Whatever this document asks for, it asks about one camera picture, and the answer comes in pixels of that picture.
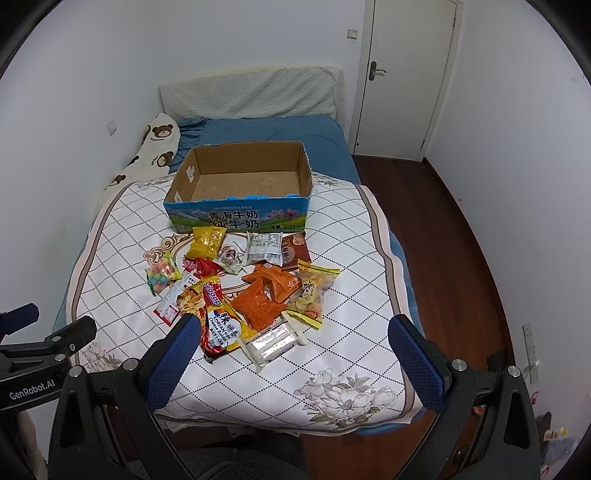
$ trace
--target door handle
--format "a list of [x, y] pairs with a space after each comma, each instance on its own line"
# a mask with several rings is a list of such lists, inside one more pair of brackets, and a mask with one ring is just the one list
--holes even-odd
[[386, 70], [384, 69], [379, 69], [378, 67], [378, 62], [377, 61], [372, 61], [371, 64], [369, 64], [369, 81], [373, 82], [374, 78], [375, 78], [375, 73], [376, 72], [384, 72], [387, 73]]

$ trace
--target door frame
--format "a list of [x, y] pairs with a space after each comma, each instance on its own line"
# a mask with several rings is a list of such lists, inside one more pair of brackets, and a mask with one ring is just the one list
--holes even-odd
[[[456, 6], [456, 18], [452, 29], [452, 40], [449, 46], [449, 53], [447, 55], [447, 61], [445, 69], [443, 71], [443, 78], [441, 80], [441, 87], [437, 100], [435, 102], [435, 108], [427, 127], [427, 133], [419, 157], [417, 161], [421, 161], [425, 156], [429, 148], [433, 131], [441, 112], [441, 107], [445, 99], [447, 88], [452, 77], [453, 65], [456, 60], [457, 45], [460, 38], [460, 26], [462, 24], [462, 12], [463, 12], [463, 1], [462, 0], [447, 0]], [[353, 155], [355, 153], [355, 147], [357, 145], [357, 136], [359, 132], [359, 124], [361, 123], [361, 109], [363, 107], [363, 96], [365, 95], [366, 79], [369, 70], [369, 51], [371, 48], [371, 40], [374, 34], [374, 15], [375, 15], [375, 2], [376, 0], [365, 0], [365, 13], [363, 15], [363, 30], [361, 34], [361, 58], [359, 60], [359, 73], [357, 76], [357, 88], [355, 90], [355, 104], [353, 105], [353, 117], [351, 119], [351, 130], [349, 132], [349, 153]]]

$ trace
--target baseboard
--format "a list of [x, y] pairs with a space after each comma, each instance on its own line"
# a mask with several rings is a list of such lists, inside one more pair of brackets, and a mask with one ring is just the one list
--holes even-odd
[[504, 310], [503, 304], [501, 302], [501, 297], [499, 297], [499, 293], [498, 293], [499, 290], [496, 287], [495, 279], [492, 277], [491, 269], [489, 268], [488, 263], [486, 262], [486, 258], [484, 256], [484, 254], [482, 253], [482, 249], [480, 248], [480, 245], [478, 244], [478, 240], [476, 240], [476, 236], [474, 235], [472, 228], [468, 224], [468, 221], [466, 220], [466, 217], [464, 216], [462, 209], [457, 204], [456, 199], [453, 197], [452, 193], [447, 189], [445, 182], [441, 179], [441, 177], [439, 176], [439, 174], [437, 173], [435, 168], [433, 168], [433, 165], [431, 165], [431, 162], [429, 162], [427, 157], [423, 158], [423, 163], [428, 168], [431, 175], [433, 175], [433, 177], [436, 179], [438, 184], [441, 186], [441, 189], [444, 192], [444, 194], [448, 197], [450, 204], [453, 205], [453, 209], [456, 211], [457, 217], [460, 219], [460, 223], [462, 224], [463, 228], [466, 230], [466, 238], [470, 239], [469, 241], [472, 244], [472, 248], [476, 252], [476, 256], [478, 258], [478, 262], [480, 263], [481, 270], [486, 277], [486, 282], [489, 284], [491, 291], [496, 292], [496, 295], [494, 295], [493, 303], [494, 303], [496, 314], [499, 318], [499, 327], [501, 328], [501, 335], [503, 337], [503, 342], [506, 345], [507, 352], [508, 352], [507, 361], [509, 362], [510, 365], [515, 365], [515, 355], [513, 353], [513, 343], [511, 341], [511, 334], [509, 333], [509, 326], [507, 325], [507, 318], [505, 316], [505, 310]]

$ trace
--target bed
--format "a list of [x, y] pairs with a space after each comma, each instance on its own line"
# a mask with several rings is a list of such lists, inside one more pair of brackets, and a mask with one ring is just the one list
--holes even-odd
[[[296, 92], [290, 91], [291, 109], [288, 97], [278, 100], [275, 94], [286, 85], [292, 89], [297, 85]], [[195, 94], [216, 88], [221, 92], [213, 100], [211, 95]], [[275, 92], [272, 98], [268, 90]], [[338, 70], [319, 67], [281, 69], [280, 74], [261, 70], [163, 86], [165, 112], [180, 130], [171, 175], [125, 186], [99, 212], [74, 269], [66, 305], [67, 321], [90, 314], [98, 323], [97, 340], [76, 358], [89, 370], [116, 368], [126, 358], [141, 356], [151, 342], [166, 334], [166, 326], [151, 314], [159, 299], [151, 297], [139, 279], [146, 262], [158, 260], [165, 249], [181, 260], [188, 248], [189, 237], [175, 233], [161, 203], [172, 174], [191, 148], [297, 140], [310, 158], [314, 190], [306, 230], [312, 260], [342, 270], [326, 295], [325, 325], [306, 331], [311, 346], [295, 348], [259, 374], [241, 352], [213, 365], [196, 352], [169, 405], [157, 412], [160, 422], [172, 430], [238, 423], [336, 435], [409, 423], [421, 411], [387, 344], [387, 321], [394, 313], [406, 313], [420, 329], [404, 253], [373, 194], [358, 185], [337, 121], [338, 91]], [[261, 112], [267, 116], [254, 118]], [[125, 220], [134, 216], [135, 224]], [[129, 245], [113, 240], [123, 235], [130, 239]], [[236, 240], [243, 238], [237, 235]], [[239, 280], [224, 281], [230, 298], [245, 288]]]

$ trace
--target cardboard box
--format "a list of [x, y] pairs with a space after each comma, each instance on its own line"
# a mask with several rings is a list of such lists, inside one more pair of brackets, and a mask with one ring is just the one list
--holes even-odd
[[312, 175], [300, 142], [245, 142], [192, 149], [164, 208], [180, 233], [195, 226], [297, 232], [306, 225]]

